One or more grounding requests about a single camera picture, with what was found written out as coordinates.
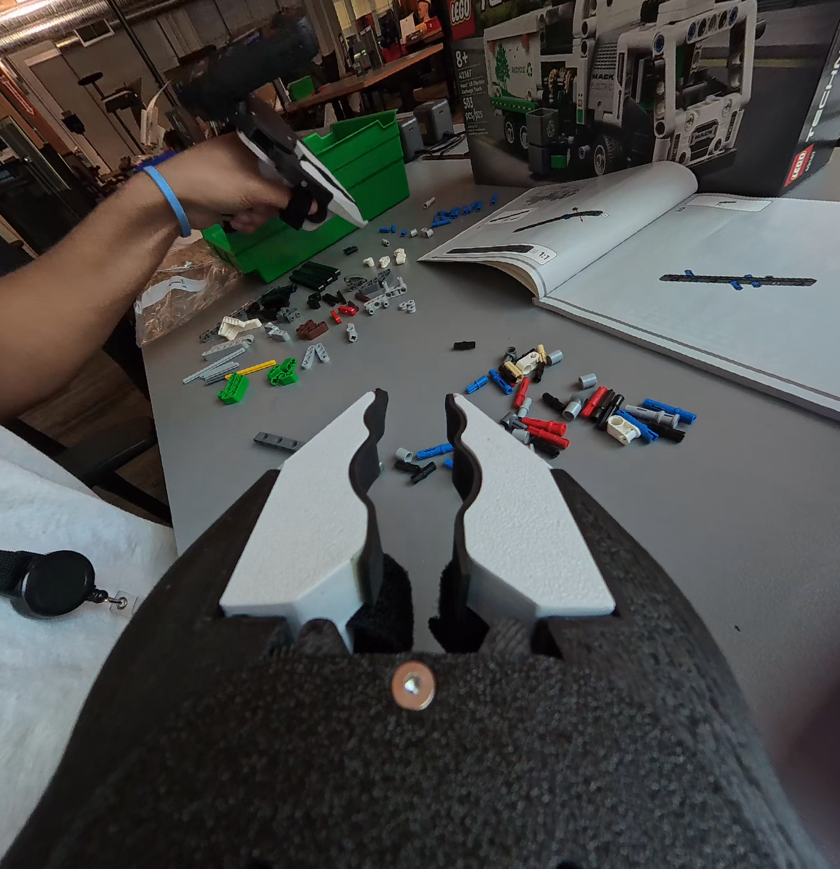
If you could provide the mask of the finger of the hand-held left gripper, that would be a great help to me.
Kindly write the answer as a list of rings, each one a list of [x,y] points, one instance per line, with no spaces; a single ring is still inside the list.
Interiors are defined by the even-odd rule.
[[[258,158],[260,173],[292,190],[305,192],[305,145],[290,129],[238,129],[240,140]]]
[[[345,187],[296,139],[293,156],[284,158],[284,180],[291,198],[284,208],[284,223],[294,229],[315,230],[333,215],[352,225],[366,225],[359,206]]]

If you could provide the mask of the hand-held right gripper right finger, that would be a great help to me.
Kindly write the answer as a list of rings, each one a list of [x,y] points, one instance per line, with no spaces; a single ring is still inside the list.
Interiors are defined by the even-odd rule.
[[[616,603],[550,466],[463,396],[445,400],[462,499],[444,617],[598,617]]]

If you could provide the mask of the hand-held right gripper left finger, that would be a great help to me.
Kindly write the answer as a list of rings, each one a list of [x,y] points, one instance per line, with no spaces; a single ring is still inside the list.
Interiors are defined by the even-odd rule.
[[[349,621],[382,585],[368,492],[380,473],[387,393],[378,388],[284,462],[219,605],[226,616],[282,616],[292,632],[323,618],[353,649]]]

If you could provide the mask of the pile of lego pins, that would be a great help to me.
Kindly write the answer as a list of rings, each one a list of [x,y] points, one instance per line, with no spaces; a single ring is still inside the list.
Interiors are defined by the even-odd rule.
[[[407,333],[384,365],[380,386],[390,397],[382,461],[452,465],[444,399],[458,394],[525,447],[561,465],[583,465],[600,449],[625,450],[606,424],[608,408],[621,412],[644,397],[697,410],[684,386],[695,383],[679,363],[586,329],[553,330],[551,321],[528,329],[480,329],[477,324],[441,333]],[[477,347],[455,352],[456,341]],[[413,463],[395,451],[414,452]]]

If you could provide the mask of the person's left forearm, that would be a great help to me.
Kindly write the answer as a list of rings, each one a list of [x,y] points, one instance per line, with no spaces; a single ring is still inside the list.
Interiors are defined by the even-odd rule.
[[[0,420],[63,388],[178,237],[153,179],[132,178],[38,259],[0,278]]]

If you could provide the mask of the pile of assorted lego parts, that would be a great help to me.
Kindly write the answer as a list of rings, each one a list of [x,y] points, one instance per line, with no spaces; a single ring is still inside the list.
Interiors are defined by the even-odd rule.
[[[344,325],[349,343],[358,340],[356,320],[361,313],[372,316],[394,306],[414,313],[414,300],[404,299],[408,286],[401,275],[391,273],[388,255],[363,265],[368,275],[343,275],[338,267],[307,261],[290,273],[288,282],[267,288],[260,296],[222,318],[203,332],[199,340],[206,347],[205,365],[188,375],[183,384],[201,382],[223,388],[225,376],[241,369],[259,330],[287,347],[287,356],[296,358],[296,374],[316,363],[327,364],[329,354],[322,336],[330,326]]]

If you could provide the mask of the lego set box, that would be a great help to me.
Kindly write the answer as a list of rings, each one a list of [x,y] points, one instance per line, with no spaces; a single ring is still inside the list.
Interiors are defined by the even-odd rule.
[[[475,180],[671,161],[778,196],[840,137],[840,1],[449,2]]]

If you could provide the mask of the person's left hand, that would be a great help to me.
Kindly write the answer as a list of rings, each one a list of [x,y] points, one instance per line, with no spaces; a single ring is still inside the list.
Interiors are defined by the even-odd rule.
[[[158,171],[194,229],[226,220],[234,230],[252,233],[278,218],[291,199],[290,188],[261,174],[258,158],[237,133],[187,149]]]

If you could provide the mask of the green plastic bin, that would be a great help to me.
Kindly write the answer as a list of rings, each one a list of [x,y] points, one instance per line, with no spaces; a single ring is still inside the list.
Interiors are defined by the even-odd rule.
[[[304,143],[353,196],[368,222],[410,195],[395,110],[337,122],[326,136],[311,133]],[[333,216],[313,231],[273,219],[252,234],[227,233],[216,224],[202,236],[223,261],[270,282],[354,229]]]

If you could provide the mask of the blue wristband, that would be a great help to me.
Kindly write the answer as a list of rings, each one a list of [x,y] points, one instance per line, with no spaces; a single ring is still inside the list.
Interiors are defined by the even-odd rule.
[[[188,238],[192,235],[189,218],[181,201],[173,191],[170,184],[165,180],[163,175],[153,165],[145,165],[140,168],[140,173],[148,176],[157,186],[158,190],[165,198],[169,205],[178,225],[179,235],[182,238]]]

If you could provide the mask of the long wooden table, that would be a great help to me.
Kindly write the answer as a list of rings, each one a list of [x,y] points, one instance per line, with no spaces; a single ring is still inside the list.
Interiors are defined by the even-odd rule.
[[[412,113],[419,104],[414,97],[414,84],[419,65],[432,62],[436,72],[446,81],[451,101],[456,99],[456,78],[449,56],[447,42],[435,42],[419,51],[387,62],[376,70],[360,75],[351,75],[337,82],[324,84],[312,95],[290,103],[284,110],[285,118],[292,124],[316,107],[331,103],[337,120],[384,111],[381,93],[388,87],[397,90],[401,97],[402,112]]]

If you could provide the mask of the scattered blue and grey pins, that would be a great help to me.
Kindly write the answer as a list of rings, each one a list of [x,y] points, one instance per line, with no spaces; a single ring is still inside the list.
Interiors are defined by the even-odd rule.
[[[399,238],[430,238],[434,235],[436,229],[447,227],[456,223],[463,217],[481,214],[484,209],[492,210],[497,205],[498,195],[494,193],[489,201],[484,199],[474,199],[470,202],[460,204],[447,210],[437,210],[434,213],[428,212],[425,217],[428,218],[426,224],[421,226],[401,227],[392,222],[387,225],[378,227],[378,233],[384,235],[382,241],[385,244],[390,244],[390,236]]]

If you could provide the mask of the clear plastic bag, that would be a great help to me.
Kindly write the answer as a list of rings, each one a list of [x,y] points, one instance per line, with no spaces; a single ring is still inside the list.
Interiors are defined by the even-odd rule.
[[[134,302],[138,346],[191,320],[241,279],[241,273],[213,253],[200,234],[177,239]]]

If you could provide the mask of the black badge reel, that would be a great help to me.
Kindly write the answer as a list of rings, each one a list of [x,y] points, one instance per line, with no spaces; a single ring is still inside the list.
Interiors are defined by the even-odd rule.
[[[58,617],[87,602],[107,602],[120,613],[132,613],[135,597],[125,592],[111,596],[96,587],[95,579],[89,559],[74,551],[0,550],[0,595],[18,603],[27,614]]]

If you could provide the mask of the person's white shirt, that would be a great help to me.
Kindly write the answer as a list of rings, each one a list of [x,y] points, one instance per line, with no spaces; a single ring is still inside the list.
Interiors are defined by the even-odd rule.
[[[102,501],[0,425],[0,550],[71,550],[96,583],[142,603],[177,558],[174,532]],[[86,603],[30,618],[0,596],[0,859],[51,780],[93,681],[129,618]]]

